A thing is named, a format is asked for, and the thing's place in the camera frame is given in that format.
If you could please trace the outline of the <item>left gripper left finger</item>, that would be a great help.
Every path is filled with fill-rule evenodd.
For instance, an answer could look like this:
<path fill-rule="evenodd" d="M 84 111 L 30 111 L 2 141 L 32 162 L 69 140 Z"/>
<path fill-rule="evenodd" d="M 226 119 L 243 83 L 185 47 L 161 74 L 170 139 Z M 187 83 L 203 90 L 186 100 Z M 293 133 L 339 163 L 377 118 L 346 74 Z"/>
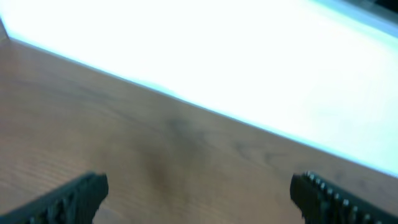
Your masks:
<path fill-rule="evenodd" d="M 89 172 L 1 215 L 1 224 L 92 224 L 108 192 L 106 174 Z"/>

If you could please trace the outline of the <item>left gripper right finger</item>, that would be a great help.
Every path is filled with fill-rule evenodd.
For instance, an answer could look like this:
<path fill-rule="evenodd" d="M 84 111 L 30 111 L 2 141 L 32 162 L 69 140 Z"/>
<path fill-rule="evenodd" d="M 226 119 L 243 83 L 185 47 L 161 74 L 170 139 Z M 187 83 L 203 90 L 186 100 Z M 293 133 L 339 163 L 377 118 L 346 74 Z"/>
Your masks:
<path fill-rule="evenodd" d="M 292 176 L 290 198 L 306 224 L 397 224 L 397 216 L 310 171 Z"/>

